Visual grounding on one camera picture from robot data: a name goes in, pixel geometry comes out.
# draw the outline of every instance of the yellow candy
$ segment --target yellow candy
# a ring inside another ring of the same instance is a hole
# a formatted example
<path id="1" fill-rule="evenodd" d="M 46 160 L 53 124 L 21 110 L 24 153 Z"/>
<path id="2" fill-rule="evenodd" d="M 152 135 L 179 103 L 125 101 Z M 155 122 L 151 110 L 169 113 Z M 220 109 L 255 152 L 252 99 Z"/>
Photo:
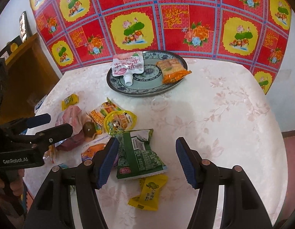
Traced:
<path id="1" fill-rule="evenodd" d="M 76 94 L 68 96 L 64 101 L 62 101 L 62 111 L 64 111 L 71 105 L 76 105 L 78 102 L 79 97 Z"/>
<path id="2" fill-rule="evenodd" d="M 131 198 L 128 205 L 143 210 L 157 211 L 160 189 L 167 181 L 168 177 L 163 174 L 140 178 L 141 195 Z"/>
<path id="3" fill-rule="evenodd" d="M 131 130 L 136 125 L 137 116 L 131 111 L 112 111 L 104 118 L 104 129 L 109 131 Z"/>

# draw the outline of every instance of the white wall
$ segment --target white wall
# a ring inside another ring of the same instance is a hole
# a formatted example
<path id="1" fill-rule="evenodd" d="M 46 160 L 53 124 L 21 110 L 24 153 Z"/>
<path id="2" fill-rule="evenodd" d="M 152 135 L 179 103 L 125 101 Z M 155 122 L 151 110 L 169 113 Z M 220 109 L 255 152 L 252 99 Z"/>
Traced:
<path id="1" fill-rule="evenodd" d="M 19 18 L 22 15 L 23 11 L 26 11 L 27 13 L 27 18 L 32 33 L 35 34 L 37 32 L 36 23 L 30 7 L 29 0 L 10 0 L 0 15 L 0 51 L 6 46 L 9 41 L 20 35 Z M 59 78 L 61 78 L 62 73 L 60 72 L 41 38 L 40 43 L 55 73 L 58 75 Z"/>
<path id="2" fill-rule="evenodd" d="M 285 56 L 266 95 L 281 131 L 295 130 L 295 13 L 292 12 Z"/>

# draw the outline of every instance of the ceramic plate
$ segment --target ceramic plate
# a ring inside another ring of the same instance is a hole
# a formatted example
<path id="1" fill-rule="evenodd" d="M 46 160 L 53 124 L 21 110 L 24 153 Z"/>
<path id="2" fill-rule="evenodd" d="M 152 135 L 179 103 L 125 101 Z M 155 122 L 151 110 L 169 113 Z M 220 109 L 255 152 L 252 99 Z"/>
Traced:
<path id="1" fill-rule="evenodd" d="M 111 69 L 107 73 L 107 84 L 109 87 L 116 92 L 129 96 L 150 96 L 158 95 L 163 93 L 180 81 L 174 84 L 163 84 L 162 83 L 162 72 L 161 69 L 156 66 L 156 63 L 160 60 L 165 59 L 178 59 L 178 61 L 188 70 L 186 61 L 179 55 L 172 52 L 151 50 L 143 52 L 144 59 L 144 72 L 142 74 L 133 75 L 133 85 L 126 86 L 123 80 L 123 76 L 114 77 Z"/>

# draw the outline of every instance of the wooden shelf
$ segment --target wooden shelf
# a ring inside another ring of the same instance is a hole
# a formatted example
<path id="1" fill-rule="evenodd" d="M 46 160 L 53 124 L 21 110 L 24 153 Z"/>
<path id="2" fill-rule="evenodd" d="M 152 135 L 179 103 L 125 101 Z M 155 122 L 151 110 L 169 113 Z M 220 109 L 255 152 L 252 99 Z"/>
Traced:
<path id="1" fill-rule="evenodd" d="M 38 103 L 59 81 L 40 47 L 36 33 L 22 43 L 6 60 L 7 90 L 0 110 L 0 124 L 34 116 Z"/>
<path id="2" fill-rule="evenodd" d="M 12 54 L 6 60 L 6 66 L 8 69 L 10 69 L 12 64 L 14 64 L 27 50 L 33 46 L 33 44 L 36 42 L 36 39 L 38 39 L 38 33 L 28 38 L 14 52 L 12 52 Z"/>

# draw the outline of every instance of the red snack package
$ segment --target red snack package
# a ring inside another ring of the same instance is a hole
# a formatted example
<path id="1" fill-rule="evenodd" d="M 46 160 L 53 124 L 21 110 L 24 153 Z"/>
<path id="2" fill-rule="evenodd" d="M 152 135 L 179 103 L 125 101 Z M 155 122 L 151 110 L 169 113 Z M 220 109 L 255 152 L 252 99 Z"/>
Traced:
<path id="1" fill-rule="evenodd" d="M 69 125 L 72 125 L 73 134 L 70 138 L 55 144 L 58 150 L 71 151 L 84 142 L 81 117 L 82 110 L 75 105 L 69 106 L 65 111 L 59 114 L 55 125 L 58 126 L 68 123 Z"/>

